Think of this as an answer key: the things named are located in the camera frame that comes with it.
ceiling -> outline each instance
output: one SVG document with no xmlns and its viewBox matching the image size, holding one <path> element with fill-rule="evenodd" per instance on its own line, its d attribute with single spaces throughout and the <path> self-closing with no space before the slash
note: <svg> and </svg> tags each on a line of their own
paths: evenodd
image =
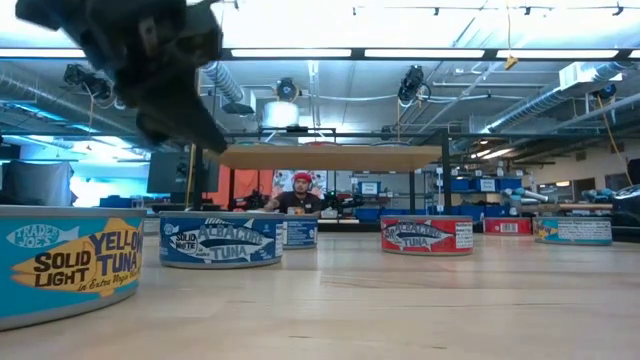
<svg viewBox="0 0 640 360">
<path fill-rule="evenodd" d="M 13 14 L 15 1 L 0 5 L 0 48 L 11 47 L 76 47 L 62 32 L 50 32 L 16 20 Z M 625 9 L 613 16 L 611 6 L 615 1 L 590 1 L 590 7 L 604 9 L 572 9 L 584 6 L 578 1 L 515 1 L 511 0 L 511 26 L 508 25 L 504 1 L 457 1 L 457 9 L 450 1 L 270 1 L 245 0 L 234 4 L 214 5 L 214 11 L 222 22 L 225 47 L 468 47 L 468 48 L 637 48 L 640 46 L 640 6 L 638 1 L 620 1 Z M 525 15 L 525 6 L 533 6 Z M 434 16 L 434 7 L 442 8 Z M 24 60 L 0 62 L 3 73 L 13 69 L 25 70 L 34 83 L 47 84 L 63 92 L 79 106 L 89 107 L 89 97 L 70 90 L 62 81 L 69 63 L 64 60 Z M 310 73 L 307 60 L 264 60 L 225 62 L 233 79 L 240 86 L 254 91 L 258 98 L 256 116 L 240 117 L 226 114 L 216 107 L 215 119 L 228 132 L 256 131 L 265 103 L 275 97 L 268 87 L 275 87 L 282 78 L 292 78 L 303 90 L 310 89 Z M 420 65 L 426 83 L 432 91 L 432 99 L 439 103 L 416 103 L 405 116 L 398 119 L 398 101 L 392 97 L 398 92 L 401 79 L 409 67 Z M 490 74 L 484 74 L 491 63 L 474 62 L 420 62 L 420 61 L 318 61 L 319 93 L 315 94 L 322 127 L 336 128 L 338 132 L 380 131 L 383 126 L 402 124 L 400 131 L 430 134 L 437 129 L 459 125 L 466 131 L 469 119 L 490 118 L 513 106 L 524 98 L 534 96 L 548 84 L 558 79 L 558 71 L 570 62 L 521 62 L 506 71 L 500 64 Z M 635 68 L 624 71 L 618 82 L 618 98 L 640 91 Z M 467 92 L 469 85 L 477 87 Z M 202 76 L 202 100 L 212 107 L 213 97 L 208 95 L 211 82 Z M 463 100 L 450 106 L 458 97 L 491 95 L 490 98 Z M 384 99 L 355 101 L 369 97 Z M 348 98 L 351 101 L 330 100 L 327 97 Z M 582 96 L 575 96 L 540 116 L 557 121 L 571 119 L 584 113 Z M 308 96 L 296 100 L 300 108 L 301 125 L 313 126 L 310 116 L 311 101 Z M 97 109 L 105 118 L 133 126 L 135 112 Z M 80 116 L 66 121 L 48 118 L 29 118 L 15 109 L 0 114 L 3 132 L 33 131 L 51 132 L 70 122 L 88 123 Z M 633 117 L 633 111 L 625 111 L 624 117 Z M 94 128 L 110 133 L 130 133 L 94 119 Z M 584 128 L 603 129 L 601 119 L 577 124 Z M 342 143 L 375 142 L 379 139 L 342 138 Z"/>
</svg>

tuna can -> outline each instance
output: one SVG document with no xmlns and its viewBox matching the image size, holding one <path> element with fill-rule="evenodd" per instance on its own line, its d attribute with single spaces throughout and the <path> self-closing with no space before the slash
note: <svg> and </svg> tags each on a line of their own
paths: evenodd
<svg viewBox="0 0 640 360">
<path fill-rule="evenodd" d="M 484 234 L 499 236 L 531 235 L 531 218 L 484 218 Z"/>
<path fill-rule="evenodd" d="M 0 206 L 0 330 L 82 314 L 133 295 L 145 215 Z"/>
<path fill-rule="evenodd" d="M 284 249 L 315 249 L 318 244 L 318 217 L 285 215 Z"/>
<path fill-rule="evenodd" d="M 533 218 L 536 242 L 561 245 L 602 245 L 613 243 L 611 219 L 605 217 Z"/>
<path fill-rule="evenodd" d="M 470 216 L 382 216 L 382 251 L 405 255 L 469 255 Z"/>
<path fill-rule="evenodd" d="M 279 263 L 284 215 L 160 213 L 160 263 L 186 269 L 235 269 Z"/>
</svg>

dark shirt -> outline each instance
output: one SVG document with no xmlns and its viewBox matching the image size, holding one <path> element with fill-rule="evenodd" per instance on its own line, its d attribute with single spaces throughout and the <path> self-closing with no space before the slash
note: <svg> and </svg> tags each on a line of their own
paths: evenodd
<svg viewBox="0 0 640 360">
<path fill-rule="evenodd" d="M 322 210 L 322 200 L 319 197 L 307 193 L 304 199 L 300 200 L 294 191 L 286 191 L 276 197 L 280 203 L 280 210 L 283 214 L 288 214 L 289 208 L 304 209 L 305 214 L 311 214 Z"/>
</svg>

ceiling light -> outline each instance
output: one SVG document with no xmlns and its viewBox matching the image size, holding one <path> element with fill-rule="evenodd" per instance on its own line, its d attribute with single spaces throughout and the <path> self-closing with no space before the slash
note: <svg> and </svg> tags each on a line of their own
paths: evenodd
<svg viewBox="0 0 640 360">
<path fill-rule="evenodd" d="M 0 58 L 12 59 L 85 59 L 82 49 L 0 49 Z"/>
<path fill-rule="evenodd" d="M 490 152 L 491 152 L 491 150 L 480 151 L 479 153 L 476 154 L 476 156 L 477 157 L 483 157 L 483 156 L 487 155 Z"/>
<path fill-rule="evenodd" d="M 382 58 L 436 58 L 436 59 L 477 59 L 484 56 L 484 50 L 472 49 L 366 49 L 365 57 Z"/>
<path fill-rule="evenodd" d="M 500 50 L 498 58 L 508 58 L 509 55 L 518 59 L 610 59 L 618 54 L 618 50 Z"/>
<path fill-rule="evenodd" d="M 234 57 L 349 57 L 351 49 L 233 49 Z"/>
<path fill-rule="evenodd" d="M 483 157 L 483 159 L 493 159 L 494 157 L 498 157 L 498 156 L 502 156 L 510 151 L 512 151 L 513 149 L 502 149 L 502 150 L 498 150 L 492 154 L 489 155 L 485 155 Z"/>
</svg>

yellow fish label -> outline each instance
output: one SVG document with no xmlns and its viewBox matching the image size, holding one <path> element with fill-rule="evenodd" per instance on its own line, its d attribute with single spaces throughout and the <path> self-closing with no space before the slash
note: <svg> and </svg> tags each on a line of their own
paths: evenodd
<svg viewBox="0 0 640 360">
<path fill-rule="evenodd" d="M 90 234 L 13 266 L 12 279 L 39 289 L 110 296 L 138 279 L 142 266 L 142 229 L 110 219 Z"/>
</svg>

